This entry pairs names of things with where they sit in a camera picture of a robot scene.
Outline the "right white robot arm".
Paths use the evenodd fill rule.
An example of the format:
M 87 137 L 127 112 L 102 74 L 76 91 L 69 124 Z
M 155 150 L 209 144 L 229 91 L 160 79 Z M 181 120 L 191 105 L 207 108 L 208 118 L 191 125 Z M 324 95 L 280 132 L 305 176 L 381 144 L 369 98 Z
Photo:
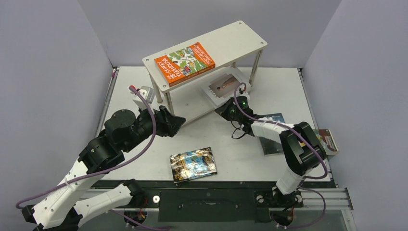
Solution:
M 317 166 L 322 165 L 322 177 L 327 176 L 328 170 L 324 164 L 326 152 L 307 122 L 287 124 L 266 115 L 255 114 L 244 96 L 231 97 L 216 108 L 215 112 L 227 121 L 237 122 L 248 135 L 282 145 L 287 168 L 271 193 L 275 204 L 286 204 L 291 193 L 300 187 L 301 182 L 308 178 L 309 172 Z

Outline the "black blue treehouse book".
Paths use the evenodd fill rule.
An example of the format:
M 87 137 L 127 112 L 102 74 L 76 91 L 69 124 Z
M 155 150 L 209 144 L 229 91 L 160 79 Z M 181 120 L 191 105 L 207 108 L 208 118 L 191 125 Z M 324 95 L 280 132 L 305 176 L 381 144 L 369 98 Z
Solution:
M 217 174 L 210 147 L 174 154 L 169 160 L 175 184 Z

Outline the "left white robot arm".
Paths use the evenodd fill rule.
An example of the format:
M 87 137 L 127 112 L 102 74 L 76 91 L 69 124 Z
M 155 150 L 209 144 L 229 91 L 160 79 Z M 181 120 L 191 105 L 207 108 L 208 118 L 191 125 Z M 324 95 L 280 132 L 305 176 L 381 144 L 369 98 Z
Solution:
M 139 115 L 123 109 L 108 119 L 99 135 L 79 154 L 62 181 L 62 187 L 36 205 L 22 209 L 25 221 L 34 223 L 38 231 L 76 231 L 90 219 L 116 207 L 138 207 L 145 201 L 143 189 L 136 180 L 124 180 L 107 192 L 81 200 L 81 196 L 113 167 L 124 161 L 124 153 L 155 134 L 173 137 L 185 118 L 172 115 L 166 107 Z

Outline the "white style magazine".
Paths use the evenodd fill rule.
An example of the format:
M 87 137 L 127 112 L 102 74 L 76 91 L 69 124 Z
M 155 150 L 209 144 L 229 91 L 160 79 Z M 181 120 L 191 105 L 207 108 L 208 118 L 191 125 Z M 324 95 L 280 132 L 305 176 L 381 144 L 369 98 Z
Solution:
M 201 85 L 201 91 L 212 106 L 218 108 L 234 96 L 237 88 L 243 91 L 244 85 L 241 83 L 246 84 L 246 91 L 245 93 L 238 92 L 237 96 L 242 94 L 248 96 L 251 85 L 244 73 L 238 68 L 230 67 L 214 73 L 211 79 Z

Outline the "orange 78-storey treehouse book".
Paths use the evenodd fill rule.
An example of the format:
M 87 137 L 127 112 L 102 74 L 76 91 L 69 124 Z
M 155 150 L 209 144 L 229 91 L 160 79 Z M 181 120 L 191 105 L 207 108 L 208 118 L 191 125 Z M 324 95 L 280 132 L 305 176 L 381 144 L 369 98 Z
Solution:
M 199 42 L 155 58 L 154 62 L 170 87 L 203 74 L 216 66 L 215 61 Z

